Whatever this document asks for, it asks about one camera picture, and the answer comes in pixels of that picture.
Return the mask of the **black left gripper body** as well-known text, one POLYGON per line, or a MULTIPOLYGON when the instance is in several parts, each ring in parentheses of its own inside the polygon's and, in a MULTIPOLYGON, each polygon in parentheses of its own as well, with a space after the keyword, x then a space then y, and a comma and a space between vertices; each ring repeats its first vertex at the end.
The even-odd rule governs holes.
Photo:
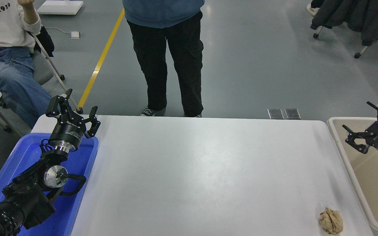
POLYGON ((66 149, 77 149, 82 140, 84 118, 77 113, 61 114, 57 117, 57 123, 49 137, 49 145, 66 149))

